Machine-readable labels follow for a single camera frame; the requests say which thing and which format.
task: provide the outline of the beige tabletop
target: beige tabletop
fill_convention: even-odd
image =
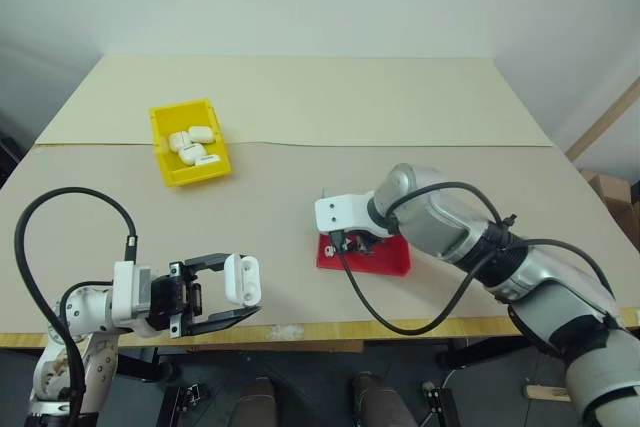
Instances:
[[[150,144],[151,107],[208,98],[225,140],[551,146],[491,59],[107,55],[39,144]]]
[[[284,340],[386,338],[340,271],[315,267],[313,202],[329,194],[375,188],[399,162],[433,166],[449,179],[478,186],[503,215],[519,215],[514,232],[571,242],[602,266],[637,325],[640,259],[590,187],[553,147],[303,147],[263,143],[229,146],[234,174],[190,187],[167,188],[151,146],[36,146],[0,190],[3,266],[0,345],[40,345],[44,320],[28,296],[13,258],[13,230],[24,207],[62,186],[98,189],[131,213],[140,236],[138,261],[158,273],[170,261],[211,252],[241,252],[261,263],[263,309],[242,326],[195,339],[166,336],[123,345],[212,344]],[[27,231],[34,276],[54,300],[82,280],[112,277],[126,231],[108,206],[78,195],[44,205]],[[361,288],[390,319],[434,317],[462,273],[412,252],[405,278],[358,274]],[[226,310],[221,274],[203,274],[205,313]],[[504,306],[479,284],[470,288],[434,336],[514,333]]]

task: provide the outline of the wooden trim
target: wooden trim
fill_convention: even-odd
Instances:
[[[626,327],[638,327],[636,307],[621,310]],[[399,320],[396,324],[405,329],[415,329],[426,323],[425,319]],[[358,322],[325,322],[292,325],[239,325],[232,329],[203,334],[196,337],[170,339],[167,332],[158,337],[143,339],[135,334],[120,337],[120,347],[202,347],[204,345],[230,345],[257,342],[297,342],[311,340],[384,340],[384,339],[447,339],[455,337],[498,337],[520,335],[509,317],[452,317],[436,329],[417,337],[394,334],[375,320]],[[47,342],[45,334],[0,333],[0,348],[40,348]]]
[[[189,347],[190,352],[214,350],[251,350],[277,352],[350,352],[361,354],[364,340],[303,340],[299,342],[254,342],[242,344],[205,344]]]
[[[568,159],[573,162],[580,157],[638,98],[640,98],[640,77],[634,80],[629,88],[611,104],[611,107],[582,134],[582,137],[569,147],[569,150],[565,152]]]
[[[547,387],[545,385],[525,385],[524,396],[532,400],[552,400],[555,402],[571,402],[564,387]]]

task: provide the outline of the wooden table edge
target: wooden table edge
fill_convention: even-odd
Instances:
[[[621,309],[626,327],[638,327],[640,308]],[[416,328],[426,324],[425,319],[401,320],[396,324],[403,328]],[[207,345],[228,345],[253,343],[291,343],[309,341],[352,341],[385,340],[410,338],[453,338],[453,337],[498,337],[519,335],[509,317],[455,317],[445,320],[427,334],[406,337],[395,334],[375,320],[354,322],[324,322],[287,325],[236,326],[228,330],[196,337],[170,339],[167,332],[157,337],[143,339],[135,334],[120,338],[120,347],[202,347]],[[46,345],[44,333],[0,333],[0,348],[29,349]]]

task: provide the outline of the black cable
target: black cable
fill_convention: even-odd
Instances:
[[[419,189],[416,189],[413,192],[409,192],[408,194],[403,195],[402,197],[394,201],[389,206],[384,216],[386,219],[389,219],[391,215],[394,213],[394,211],[398,207],[400,207],[402,204],[405,204],[406,202],[409,202],[410,200],[413,200],[416,197],[420,197],[421,195],[428,194],[430,192],[435,192],[436,190],[444,190],[444,189],[461,189],[461,190],[466,190],[468,192],[471,192],[485,205],[485,207],[489,210],[489,212],[491,212],[491,216],[493,217],[494,222],[498,226],[503,225],[504,222],[502,220],[502,217],[500,217],[500,214],[498,213],[498,209],[496,209],[496,207],[489,200],[489,198],[486,195],[484,195],[480,191],[480,189],[478,189],[477,187],[471,184],[467,184],[465,182],[440,182],[438,184],[432,184],[426,187],[421,187]]]
[[[84,364],[82,362],[82,356],[76,343],[73,341],[71,334],[66,324],[63,324],[58,316],[53,312],[49,304],[45,300],[42,292],[38,289],[38,286],[29,269],[29,263],[27,262],[27,255],[25,252],[25,232],[27,230],[27,224],[29,219],[36,211],[36,209],[45,203],[46,201],[63,194],[86,194],[92,197],[97,197],[114,207],[120,215],[124,218],[127,228],[129,229],[129,236],[127,237],[127,244],[125,248],[125,260],[135,261],[135,253],[137,247],[137,235],[136,228],[131,219],[129,213],[111,197],[98,192],[96,190],[87,189],[84,187],[63,187],[61,189],[55,189],[31,202],[20,215],[18,223],[16,224],[16,230],[13,238],[13,247],[16,257],[16,263],[18,264],[18,270],[22,276],[22,280],[29,291],[29,294],[33,298],[33,301],[40,309],[40,312],[45,316],[47,321],[51,324],[56,333],[60,336],[64,342],[67,350],[67,359],[69,363],[69,384],[70,384],[70,408],[69,408],[69,422],[68,427],[74,427],[77,425],[78,417],[80,416],[80,410],[82,408],[82,399],[86,390],[84,381]]]
[[[499,227],[502,227],[505,234],[507,233],[507,229],[511,225],[513,225],[513,220],[515,219],[514,215],[512,215],[508,219],[503,220],[500,217],[500,213],[498,212],[496,207],[493,205],[493,203],[489,200],[487,196],[485,196],[475,186],[464,183],[464,182],[440,182],[438,184],[433,184],[426,187],[422,187],[420,189],[416,189],[415,191],[410,192],[400,197],[399,199],[395,200],[394,202],[392,202],[389,208],[387,209],[387,212],[384,214],[385,219],[387,220],[389,225],[393,225],[394,223],[396,223],[395,219],[393,219],[393,214],[398,207],[405,204],[406,202],[409,202],[412,199],[415,199],[416,197],[419,197],[424,194],[428,194],[430,192],[435,192],[437,190],[442,190],[442,189],[462,189],[474,194],[491,212],[491,215],[493,216],[493,219],[496,225]],[[562,242],[560,240],[554,240],[554,239],[519,240],[512,244],[508,244],[506,246],[503,245],[500,247],[496,247],[496,249],[494,249],[492,252],[489,252],[482,259],[480,259],[480,261],[468,272],[467,276],[458,286],[458,289],[455,291],[455,293],[453,294],[453,296],[451,297],[447,305],[444,307],[444,309],[442,309],[440,314],[438,314],[438,316],[435,319],[433,319],[433,321],[417,329],[403,329],[393,325],[392,323],[387,321],[384,317],[382,317],[374,309],[374,307],[369,303],[367,298],[364,296],[364,294],[360,290],[360,287],[358,286],[358,283],[356,282],[356,279],[353,276],[353,273],[351,272],[351,268],[349,267],[349,263],[347,262],[347,259],[344,255],[345,235],[346,234],[344,231],[334,231],[329,233],[331,244],[336,249],[336,252],[340,259],[340,263],[342,264],[342,268],[347,273],[347,277],[349,278],[349,282],[351,282],[351,286],[353,287],[353,290],[356,292],[356,295],[358,296],[362,304],[366,307],[366,309],[369,311],[369,313],[378,322],[380,322],[382,325],[384,325],[387,329],[391,330],[392,332],[395,332],[396,334],[400,334],[400,335],[410,335],[410,336],[422,335],[435,329],[453,311],[453,309],[458,304],[458,302],[460,301],[460,298],[462,298],[462,296],[464,295],[465,291],[467,290],[467,288],[469,287],[473,279],[478,275],[480,270],[484,268],[484,266],[489,261],[493,260],[493,258],[498,254],[507,252],[509,250],[523,248],[523,247],[531,247],[535,245],[548,245],[548,246],[559,247],[559,248],[568,250],[570,252],[573,252],[574,254],[582,257],[582,259],[584,259],[584,261],[587,262],[587,264],[589,264],[589,266],[596,274],[596,277],[598,278],[602,286],[605,289],[607,289],[607,291],[609,291],[609,293],[613,297],[613,290],[611,289],[611,285],[609,284],[609,281],[607,280],[606,275],[604,274],[600,266],[597,264],[597,262],[591,256],[589,256],[586,252],[584,252],[582,249],[579,249],[578,247],[568,244],[566,242]]]
[[[110,280],[87,280],[85,282],[78,282],[77,284],[73,284],[69,287],[62,297],[60,297],[60,320],[62,321],[62,325],[69,326],[69,322],[67,320],[67,301],[69,300],[69,296],[80,287],[86,286],[98,286],[98,285],[113,285],[113,282]]]
[[[455,293],[451,297],[451,300],[449,300],[449,302],[447,302],[447,305],[444,307],[444,309],[442,309],[442,311],[438,314],[438,316],[435,319],[433,319],[431,322],[429,322],[427,325],[425,325],[423,327],[419,327],[417,329],[403,329],[401,327],[393,325],[391,322],[387,321],[384,317],[382,317],[376,311],[376,309],[373,308],[373,306],[369,303],[367,298],[364,296],[364,294],[360,290],[360,287],[358,286],[358,283],[356,282],[356,279],[354,278],[353,273],[351,272],[351,268],[349,267],[349,264],[347,262],[347,259],[344,256],[344,253],[343,252],[339,252],[338,253],[338,257],[340,259],[340,262],[342,263],[342,267],[343,267],[344,271],[347,273],[347,277],[349,277],[349,282],[351,282],[351,286],[353,287],[353,290],[355,290],[356,295],[358,296],[360,301],[363,303],[363,305],[367,308],[369,313],[378,322],[380,322],[387,329],[391,330],[392,332],[395,332],[396,334],[400,334],[400,335],[422,335],[422,334],[425,334],[425,333],[435,329],[437,326],[439,326],[449,316],[449,314],[453,311],[455,306],[460,301],[460,298],[466,292],[467,288],[471,284],[471,281],[473,281],[473,279],[476,278],[476,276],[478,275],[480,270],[490,260],[492,260],[493,257],[495,257],[498,253],[499,253],[499,251],[494,250],[493,252],[489,252],[482,259],[480,259],[480,261],[469,271],[469,273],[466,275],[464,280],[460,283],[460,285],[458,286],[458,289],[455,291]]]
[[[598,265],[598,263],[595,260],[593,260],[593,258],[589,254],[587,254],[584,250],[579,249],[575,245],[571,245],[571,244],[568,244],[567,242],[562,242],[561,240],[554,240],[554,239],[525,239],[525,240],[519,240],[517,242],[514,242],[513,244],[509,244],[503,247],[502,250],[506,252],[508,250],[518,249],[522,247],[531,247],[534,245],[548,245],[552,247],[559,247],[561,249],[568,250],[569,252],[573,252],[574,254],[582,257],[582,259],[587,264],[589,264],[589,267],[591,267],[593,272],[596,274],[596,277],[598,278],[602,286],[605,289],[607,289],[611,294],[611,296],[615,299],[615,296],[613,295],[613,290],[611,289],[611,285],[609,284],[609,280],[607,279],[607,276],[602,271],[602,268]]]

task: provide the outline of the yellow plastic tray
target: yellow plastic tray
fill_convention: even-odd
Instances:
[[[200,180],[231,173],[231,163],[224,144],[218,119],[208,99],[149,109],[153,147],[162,177],[169,187],[185,185]],[[206,125],[215,133],[213,144],[203,144],[207,154],[217,154],[220,161],[212,164],[187,166],[178,154],[169,149],[169,135],[187,130],[193,125]]]

